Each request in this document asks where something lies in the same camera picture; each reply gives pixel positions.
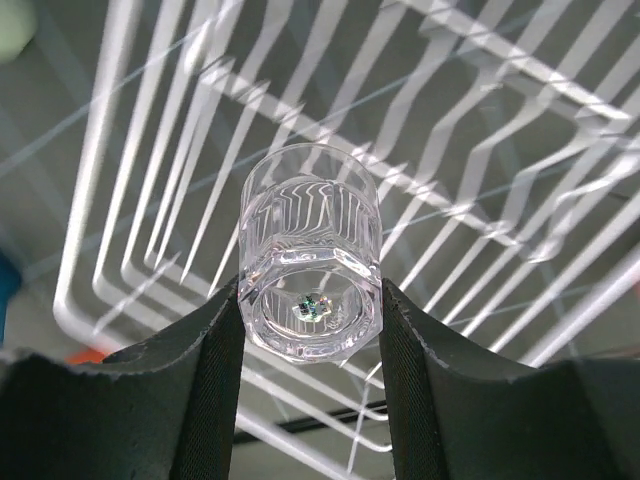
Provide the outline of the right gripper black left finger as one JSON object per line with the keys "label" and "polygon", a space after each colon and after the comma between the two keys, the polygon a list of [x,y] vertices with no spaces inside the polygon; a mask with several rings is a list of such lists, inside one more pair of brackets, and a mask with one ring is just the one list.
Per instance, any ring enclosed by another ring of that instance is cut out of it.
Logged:
{"label": "right gripper black left finger", "polygon": [[5,479],[225,479],[245,329],[237,285],[100,363],[1,353]]}

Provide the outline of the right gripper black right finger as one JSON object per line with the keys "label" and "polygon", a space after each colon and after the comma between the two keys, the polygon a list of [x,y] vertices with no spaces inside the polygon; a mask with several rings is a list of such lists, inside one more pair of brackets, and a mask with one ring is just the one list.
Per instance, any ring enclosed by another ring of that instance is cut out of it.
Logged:
{"label": "right gripper black right finger", "polygon": [[639,364],[499,356],[382,285],[380,335],[400,479],[635,479]]}

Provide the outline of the orange mug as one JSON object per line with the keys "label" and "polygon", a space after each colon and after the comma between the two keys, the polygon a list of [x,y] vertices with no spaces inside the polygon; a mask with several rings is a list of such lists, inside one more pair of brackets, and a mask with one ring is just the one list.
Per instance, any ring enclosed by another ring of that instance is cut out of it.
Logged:
{"label": "orange mug", "polygon": [[106,357],[107,355],[104,352],[88,348],[69,356],[66,362],[74,365],[85,363],[99,364]]}

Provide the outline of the clear faceted glass cup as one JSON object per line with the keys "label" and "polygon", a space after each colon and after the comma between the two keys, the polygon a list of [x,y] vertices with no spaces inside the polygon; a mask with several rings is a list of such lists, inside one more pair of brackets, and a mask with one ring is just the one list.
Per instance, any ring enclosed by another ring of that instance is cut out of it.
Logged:
{"label": "clear faceted glass cup", "polygon": [[256,346],[291,363],[338,362],[381,332],[378,192],[352,155],[299,143],[258,162],[238,245],[238,305]]}

